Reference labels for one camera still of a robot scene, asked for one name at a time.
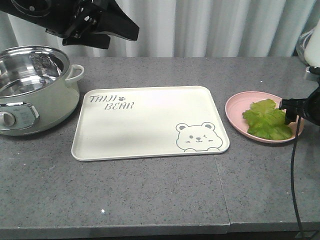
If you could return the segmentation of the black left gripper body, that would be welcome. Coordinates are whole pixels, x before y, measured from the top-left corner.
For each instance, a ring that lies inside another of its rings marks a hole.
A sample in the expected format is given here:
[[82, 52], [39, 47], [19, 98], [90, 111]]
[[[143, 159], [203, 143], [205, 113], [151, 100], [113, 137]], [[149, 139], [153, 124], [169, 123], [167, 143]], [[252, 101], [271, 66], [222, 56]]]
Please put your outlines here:
[[80, 38], [97, 32], [107, 0], [51, 0], [46, 32], [59, 38]]

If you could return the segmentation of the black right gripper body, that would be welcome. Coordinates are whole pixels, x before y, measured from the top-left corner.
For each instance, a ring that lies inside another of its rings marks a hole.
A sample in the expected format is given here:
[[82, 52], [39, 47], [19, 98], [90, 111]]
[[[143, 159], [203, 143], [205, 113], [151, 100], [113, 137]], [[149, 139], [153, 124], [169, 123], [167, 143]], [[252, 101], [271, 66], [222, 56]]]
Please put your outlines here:
[[320, 124], [320, 88], [315, 89], [307, 98], [299, 100], [298, 115], [305, 120]]

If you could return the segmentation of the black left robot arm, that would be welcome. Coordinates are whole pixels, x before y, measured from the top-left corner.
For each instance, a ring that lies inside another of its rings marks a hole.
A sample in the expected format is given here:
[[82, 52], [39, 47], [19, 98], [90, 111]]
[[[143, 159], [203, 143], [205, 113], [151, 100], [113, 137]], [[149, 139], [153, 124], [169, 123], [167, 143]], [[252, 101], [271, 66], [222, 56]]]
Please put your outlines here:
[[114, 0], [2, 0], [0, 10], [45, 28], [64, 46], [108, 49], [110, 36], [136, 41], [140, 31]]

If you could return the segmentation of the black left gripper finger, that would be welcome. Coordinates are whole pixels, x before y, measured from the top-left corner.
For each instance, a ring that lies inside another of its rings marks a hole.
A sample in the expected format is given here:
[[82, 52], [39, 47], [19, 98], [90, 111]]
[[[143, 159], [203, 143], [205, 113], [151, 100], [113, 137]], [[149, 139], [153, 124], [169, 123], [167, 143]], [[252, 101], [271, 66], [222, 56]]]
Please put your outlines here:
[[63, 46], [80, 45], [98, 49], [108, 49], [111, 38], [106, 34], [83, 34], [81, 37], [68, 37], [62, 40]]
[[115, 0], [107, 0], [98, 21], [98, 32], [125, 40], [136, 41], [140, 28], [120, 8]]

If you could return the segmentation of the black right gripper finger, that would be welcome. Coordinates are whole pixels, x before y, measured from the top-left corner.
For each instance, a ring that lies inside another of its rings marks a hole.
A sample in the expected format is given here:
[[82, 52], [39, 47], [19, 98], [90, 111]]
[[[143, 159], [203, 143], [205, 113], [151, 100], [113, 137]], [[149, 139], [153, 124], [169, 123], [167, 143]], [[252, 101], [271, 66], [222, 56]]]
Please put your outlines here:
[[306, 98], [290, 98], [290, 99], [282, 99], [279, 103], [280, 110], [301, 110], [304, 108]]
[[290, 123], [295, 123], [298, 115], [299, 111], [296, 107], [288, 107], [285, 111], [284, 124], [289, 125]]

